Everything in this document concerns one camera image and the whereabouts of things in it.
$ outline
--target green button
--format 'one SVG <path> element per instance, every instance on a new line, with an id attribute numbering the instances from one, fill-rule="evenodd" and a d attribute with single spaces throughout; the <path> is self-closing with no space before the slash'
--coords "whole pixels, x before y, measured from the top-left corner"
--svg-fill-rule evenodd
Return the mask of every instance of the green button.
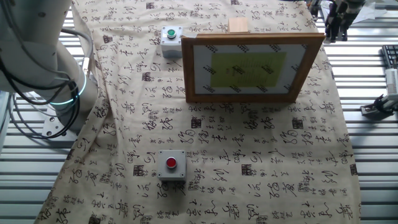
<path id="1" fill-rule="evenodd" d="M 175 31 L 174 30 L 169 30 L 169 31 L 167 31 L 167 34 L 173 36 L 173 35 L 175 35 Z"/>

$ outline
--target tablecloth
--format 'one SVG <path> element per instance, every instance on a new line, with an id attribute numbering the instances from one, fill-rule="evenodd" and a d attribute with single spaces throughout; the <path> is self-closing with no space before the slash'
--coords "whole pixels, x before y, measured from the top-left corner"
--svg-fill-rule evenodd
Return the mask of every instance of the tablecloth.
<path id="1" fill-rule="evenodd" d="M 162 26 L 318 32 L 302 1 L 74 0 L 94 40 L 98 100 L 36 223 L 359 223 L 358 174 L 321 48 L 292 104 L 186 103 Z M 187 152 L 187 181 L 156 177 L 158 150 Z"/>

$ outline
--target picture frame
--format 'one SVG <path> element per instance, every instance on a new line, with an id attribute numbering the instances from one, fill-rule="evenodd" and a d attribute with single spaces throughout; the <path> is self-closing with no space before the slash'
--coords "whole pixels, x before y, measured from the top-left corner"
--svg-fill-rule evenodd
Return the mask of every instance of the picture frame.
<path id="1" fill-rule="evenodd" d="M 186 102 L 294 102 L 324 38 L 322 33 L 183 35 Z"/>

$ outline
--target red button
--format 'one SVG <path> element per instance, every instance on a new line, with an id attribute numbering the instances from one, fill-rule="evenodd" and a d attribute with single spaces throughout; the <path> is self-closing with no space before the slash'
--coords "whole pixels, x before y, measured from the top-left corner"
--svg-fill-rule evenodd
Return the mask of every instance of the red button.
<path id="1" fill-rule="evenodd" d="M 166 165 L 168 168 L 174 168 L 177 166 L 177 161 L 173 157 L 169 157 L 166 160 Z"/>

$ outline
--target metal slat floor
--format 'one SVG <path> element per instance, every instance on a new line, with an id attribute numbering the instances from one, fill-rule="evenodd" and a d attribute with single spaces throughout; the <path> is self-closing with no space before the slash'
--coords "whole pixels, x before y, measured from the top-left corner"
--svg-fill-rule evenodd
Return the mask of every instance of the metal slat floor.
<path id="1" fill-rule="evenodd" d="M 72 12 L 64 23 L 73 28 Z M 325 30 L 323 19 L 317 26 Z M 353 143 L 362 195 L 362 224 L 398 223 L 398 119 L 370 121 L 359 106 L 386 94 L 382 45 L 398 44 L 398 11 L 353 24 L 347 42 L 325 45 L 333 66 L 344 117 Z M 61 34 L 60 41 L 80 59 L 79 38 Z M 19 99 L 22 115 L 38 132 L 44 115 Z M 72 142 L 33 141 L 9 125 L 0 155 L 0 223 L 33 223 L 57 178 Z"/>

